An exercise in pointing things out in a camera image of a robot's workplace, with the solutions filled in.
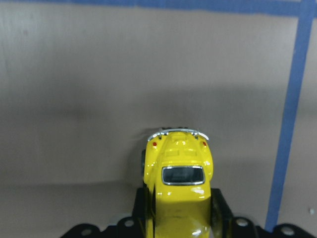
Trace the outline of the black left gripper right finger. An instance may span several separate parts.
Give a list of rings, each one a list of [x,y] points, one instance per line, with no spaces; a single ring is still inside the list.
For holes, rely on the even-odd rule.
[[[231,237],[233,213],[219,188],[211,189],[211,230],[214,238]]]

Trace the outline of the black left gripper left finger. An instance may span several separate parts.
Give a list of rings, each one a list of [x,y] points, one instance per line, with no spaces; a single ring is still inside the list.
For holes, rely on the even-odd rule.
[[[132,211],[133,238],[146,238],[150,233],[150,214],[149,214],[149,190],[147,187],[137,189],[134,207]]]

